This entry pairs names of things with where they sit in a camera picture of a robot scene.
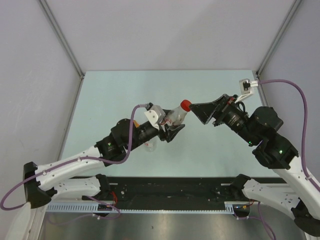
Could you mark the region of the aluminium frame post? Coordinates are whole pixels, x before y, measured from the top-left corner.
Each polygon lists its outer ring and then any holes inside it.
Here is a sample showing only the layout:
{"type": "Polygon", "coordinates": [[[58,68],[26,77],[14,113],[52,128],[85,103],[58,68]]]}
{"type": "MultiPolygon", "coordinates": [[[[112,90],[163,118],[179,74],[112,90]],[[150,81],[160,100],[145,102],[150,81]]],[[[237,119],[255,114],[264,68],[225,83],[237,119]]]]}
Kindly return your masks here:
{"type": "Polygon", "coordinates": [[[278,31],[275,34],[270,46],[267,49],[262,61],[260,62],[258,68],[255,70],[255,75],[259,78],[269,61],[271,60],[273,54],[276,52],[279,44],[281,43],[283,37],[285,36],[287,30],[289,29],[291,23],[293,22],[296,14],[298,13],[300,7],[302,6],[304,0],[294,0],[289,8],[288,13],[285,15],[283,22],[281,23],[278,31]]]}
{"type": "Polygon", "coordinates": [[[82,79],[84,76],[84,72],[82,68],[80,67],[80,64],[78,60],[76,59],[76,56],[74,52],[72,51],[72,48],[70,47],[67,38],[65,37],[65,34],[63,33],[60,24],[58,23],[49,3],[47,0],[37,0],[36,1],[39,4],[39,7],[41,8],[45,18],[47,19],[49,25],[51,26],[57,40],[59,41],[62,49],[64,50],[65,54],[67,55],[67,58],[71,62],[74,70],[76,71],[77,75],[82,79]]]}

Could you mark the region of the left aluminium frame post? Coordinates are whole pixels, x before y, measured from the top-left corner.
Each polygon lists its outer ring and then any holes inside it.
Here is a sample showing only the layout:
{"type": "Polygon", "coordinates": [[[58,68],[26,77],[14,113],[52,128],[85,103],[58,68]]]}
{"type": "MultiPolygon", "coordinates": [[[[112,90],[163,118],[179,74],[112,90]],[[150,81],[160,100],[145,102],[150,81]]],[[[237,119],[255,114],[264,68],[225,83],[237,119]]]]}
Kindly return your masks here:
{"type": "Polygon", "coordinates": [[[65,37],[65,34],[63,33],[60,24],[58,23],[49,3],[47,0],[37,0],[36,1],[39,4],[39,7],[41,8],[45,18],[47,19],[49,25],[51,26],[57,40],[59,41],[62,49],[64,50],[65,54],[67,55],[67,58],[71,62],[74,70],[76,71],[77,75],[82,79],[84,76],[84,72],[82,68],[80,67],[80,64],[78,60],[76,59],[76,56],[74,52],[72,51],[72,48],[70,47],[67,38],[65,37]]]}

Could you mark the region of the orange juice bottle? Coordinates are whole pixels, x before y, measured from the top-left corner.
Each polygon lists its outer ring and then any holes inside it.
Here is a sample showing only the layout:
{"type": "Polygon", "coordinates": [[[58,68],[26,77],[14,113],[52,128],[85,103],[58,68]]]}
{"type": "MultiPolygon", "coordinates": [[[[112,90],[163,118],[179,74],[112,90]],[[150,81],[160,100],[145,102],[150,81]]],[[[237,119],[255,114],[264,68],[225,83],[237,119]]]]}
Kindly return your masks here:
{"type": "Polygon", "coordinates": [[[137,121],[135,121],[135,120],[133,121],[133,123],[134,123],[134,125],[135,125],[136,128],[138,128],[138,127],[140,126],[140,124],[139,124],[137,121]]]}

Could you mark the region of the red label clear bottle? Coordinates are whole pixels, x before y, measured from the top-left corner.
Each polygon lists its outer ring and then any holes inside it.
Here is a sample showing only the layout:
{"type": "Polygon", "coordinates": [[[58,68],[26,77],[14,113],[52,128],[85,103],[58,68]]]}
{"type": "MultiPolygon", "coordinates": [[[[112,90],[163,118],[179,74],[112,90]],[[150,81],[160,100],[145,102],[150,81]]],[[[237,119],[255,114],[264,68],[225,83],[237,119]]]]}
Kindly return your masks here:
{"type": "Polygon", "coordinates": [[[179,105],[175,109],[172,109],[168,112],[168,114],[161,122],[161,125],[179,126],[183,123],[189,111],[189,107],[179,105]]]}

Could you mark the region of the right aluminium frame post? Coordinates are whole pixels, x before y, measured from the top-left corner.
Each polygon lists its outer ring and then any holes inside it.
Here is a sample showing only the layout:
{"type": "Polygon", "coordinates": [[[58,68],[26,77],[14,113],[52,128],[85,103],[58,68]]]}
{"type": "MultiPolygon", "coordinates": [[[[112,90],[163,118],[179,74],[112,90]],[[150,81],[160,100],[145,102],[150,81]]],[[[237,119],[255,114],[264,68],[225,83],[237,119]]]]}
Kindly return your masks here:
{"type": "Polygon", "coordinates": [[[270,46],[267,49],[262,61],[260,62],[258,68],[255,70],[255,75],[259,78],[269,61],[271,60],[273,54],[276,52],[279,44],[281,43],[283,37],[285,36],[287,30],[289,29],[291,23],[293,22],[296,14],[298,13],[300,7],[302,6],[304,0],[294,0],[289,8],[288,13],[285,15],[283,22],[281,23],[278,31],[275,34],[270,46]]]}

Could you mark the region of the red bottle cap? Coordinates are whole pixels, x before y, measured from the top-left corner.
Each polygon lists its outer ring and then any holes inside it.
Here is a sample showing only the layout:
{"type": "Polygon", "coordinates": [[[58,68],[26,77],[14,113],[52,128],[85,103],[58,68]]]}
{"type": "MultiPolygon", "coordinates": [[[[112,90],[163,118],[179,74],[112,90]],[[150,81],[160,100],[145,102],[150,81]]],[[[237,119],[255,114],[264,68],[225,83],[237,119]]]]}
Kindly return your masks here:
{"type": "Polygon", "coordinates": [[[184,99],[184,100],[180,103],[180,107],[181,107],[184,111],[190,112],[190,111],[191,111],[191,109],[190,109],[190,105],[191,105],[191,104],[192,104],[192,103],[191,103],[189,100],[184,99]]]}

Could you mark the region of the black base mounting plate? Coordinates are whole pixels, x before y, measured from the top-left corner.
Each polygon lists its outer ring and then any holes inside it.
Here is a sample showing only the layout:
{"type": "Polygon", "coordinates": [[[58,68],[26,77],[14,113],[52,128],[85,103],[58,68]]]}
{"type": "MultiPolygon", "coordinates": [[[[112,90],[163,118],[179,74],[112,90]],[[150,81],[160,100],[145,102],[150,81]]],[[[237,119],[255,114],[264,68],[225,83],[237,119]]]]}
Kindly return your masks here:
{"type": "Polygon", "coordinates": [[[102,193],[94,195],[100,201],[132,200],[204,200],[215,202],[251,201],[240,192],[241,177],[108,177],[102,193]]]}

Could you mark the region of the clear water bottle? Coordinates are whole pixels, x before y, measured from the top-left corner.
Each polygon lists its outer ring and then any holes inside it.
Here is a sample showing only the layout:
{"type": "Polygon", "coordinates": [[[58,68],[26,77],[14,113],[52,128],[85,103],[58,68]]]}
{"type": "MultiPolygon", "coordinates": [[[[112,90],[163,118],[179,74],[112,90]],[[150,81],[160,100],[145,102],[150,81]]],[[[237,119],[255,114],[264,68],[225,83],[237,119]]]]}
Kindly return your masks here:
{"type": "Polygon", "coordinates": [[[144,148],[147,152],[153,152],[157,148],[157,139],[150,139],[149,141],[145,142],[144,148]]]}

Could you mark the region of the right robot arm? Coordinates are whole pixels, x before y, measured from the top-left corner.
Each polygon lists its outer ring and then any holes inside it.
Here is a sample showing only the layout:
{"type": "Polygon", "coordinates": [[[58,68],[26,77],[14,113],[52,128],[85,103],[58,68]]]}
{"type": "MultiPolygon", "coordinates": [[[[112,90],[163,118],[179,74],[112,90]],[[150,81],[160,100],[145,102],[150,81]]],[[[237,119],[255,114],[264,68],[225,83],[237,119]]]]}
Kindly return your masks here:
{"type": "Polygon", "coordinates": [[[204,124],[225,124],[255,149],[257,161],[279,175],[294,191],[293,196],[277,193],[251,177],[238,175],[230,188],[231,196],[242,201],[253,198],[285,213],[306,234],[320,235],[320,183],[303,167],[302,154],[278,133],[283,121],[272,107],[260,106],[252,115],[237,96],[222,95],[215,101],[194,103],[190,110],[204,124]]]}

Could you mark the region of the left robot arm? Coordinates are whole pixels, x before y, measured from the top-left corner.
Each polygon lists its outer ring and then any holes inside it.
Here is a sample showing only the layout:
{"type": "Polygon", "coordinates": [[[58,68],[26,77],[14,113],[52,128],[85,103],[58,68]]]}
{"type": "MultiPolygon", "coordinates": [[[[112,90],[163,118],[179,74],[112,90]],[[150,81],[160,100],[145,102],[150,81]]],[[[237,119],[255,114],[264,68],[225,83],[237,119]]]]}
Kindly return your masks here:
{"type": "Polygon", "coordinates": [[[183,123],[174,125],[169,122],[154,127],[148,121],[135,126],[134,120],[124,118],[117,122],[108,136],[81,153],[45,165],[28,162],[23,166],[26,202],[36,209],[61,196],[105,200],[111,193],[107,177],[98,175],[81,182],[77,175],[122,164],[131,151],[154,138],[169,143],[184,127],[183,123]]]}

